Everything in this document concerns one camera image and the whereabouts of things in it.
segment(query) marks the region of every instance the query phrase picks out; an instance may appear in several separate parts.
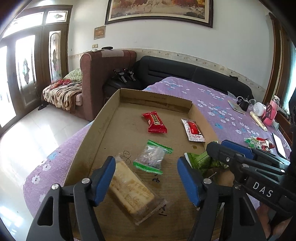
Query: cream tube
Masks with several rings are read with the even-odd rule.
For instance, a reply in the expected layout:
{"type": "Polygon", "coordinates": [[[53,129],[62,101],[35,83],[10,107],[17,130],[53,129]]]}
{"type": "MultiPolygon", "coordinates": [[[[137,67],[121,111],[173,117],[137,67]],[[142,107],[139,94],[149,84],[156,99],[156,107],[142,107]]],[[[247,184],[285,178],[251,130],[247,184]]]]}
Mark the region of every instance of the cream tube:
{"type": "Polygon", "coordinates": [[[264,130],[264,131],[268,131],[266,126],[263,124],[263,122],[259,119],[258,116],[255,115],[254,112],[250,111],[250,116],[252,116],[252,118],[254,119],[254,121],[256,121],[256,123],[264,130]]]}

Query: purple floral tablecloth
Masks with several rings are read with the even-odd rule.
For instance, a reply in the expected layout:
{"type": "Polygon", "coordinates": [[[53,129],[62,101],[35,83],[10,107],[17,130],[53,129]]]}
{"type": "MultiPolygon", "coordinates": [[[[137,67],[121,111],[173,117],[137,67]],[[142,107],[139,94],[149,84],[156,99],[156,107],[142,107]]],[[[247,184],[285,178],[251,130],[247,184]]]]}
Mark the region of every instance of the purple floral tablecloth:
{"type": "MultiPolygon", "coordinates": [[[[265,132],[255,123],[249,115],[249,111],[243,115],[232,110],[227,101],[235,102],[236,99],[232,99],[223,93],[204,85],[174,77],[165,78],[154,85],[148,86],[144,91],[191,100],[212,125],[220,141],[228,139],[246,145],[244,138],[259,136],[269,138],[273,142],[271,134],[275,133],[281,138],[286,155],[289,157],[291,149],[279,131],[267,127],[268,132],[265,132]]],[[[74,156],[90,125],[91,123],[64,142],[27,177],[23,192],[25,202],[33,217],[35,217],[51,185],[53,183],[64,185],[74,156]]]]}

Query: pink water bottle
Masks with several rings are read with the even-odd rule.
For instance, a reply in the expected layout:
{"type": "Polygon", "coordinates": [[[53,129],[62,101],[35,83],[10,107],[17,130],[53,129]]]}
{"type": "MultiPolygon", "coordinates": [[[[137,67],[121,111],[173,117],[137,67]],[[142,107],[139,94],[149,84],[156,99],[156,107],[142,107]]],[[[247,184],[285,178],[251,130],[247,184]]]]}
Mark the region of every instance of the pink water bottle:
{"type": "Polygon", "coordinates": [[[279,97],[275,95],[273,99],[270,101],[270,103],[266,106],[266,111],[264,117],[262,118],[262,122],[267,126],[271,126],[278,109],[279,97]]]}

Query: tile floor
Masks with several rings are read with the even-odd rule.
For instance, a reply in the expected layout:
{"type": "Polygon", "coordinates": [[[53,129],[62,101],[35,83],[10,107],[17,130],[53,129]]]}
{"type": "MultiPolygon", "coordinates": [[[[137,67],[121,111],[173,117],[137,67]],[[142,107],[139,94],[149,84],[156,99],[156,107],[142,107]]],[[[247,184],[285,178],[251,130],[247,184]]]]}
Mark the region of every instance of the tile floor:
{"type": "Polygon", "coordinates": [[[33,110],[0,138],[0,217],[16,241],[33,220],[24,200],[26,177],[89,121],[53,106],[33,110]]]}

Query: black bag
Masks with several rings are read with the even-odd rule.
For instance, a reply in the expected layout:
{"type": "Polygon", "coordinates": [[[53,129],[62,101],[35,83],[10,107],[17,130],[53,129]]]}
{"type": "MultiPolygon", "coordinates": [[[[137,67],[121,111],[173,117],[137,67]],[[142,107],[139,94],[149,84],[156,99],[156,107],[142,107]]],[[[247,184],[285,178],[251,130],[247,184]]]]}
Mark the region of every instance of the black bag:
{"type": "Polygon", "coordinates": [[[103,85],[103,93],[105,96],[106,103],[110,97],[120,88],[132,89],[132,90],[143,90],[142,84],[139,80],[132,80],[128,75],[124,75],[126,83],[124,83],[118,76],[114,76],[107,80],[103,85]]]}

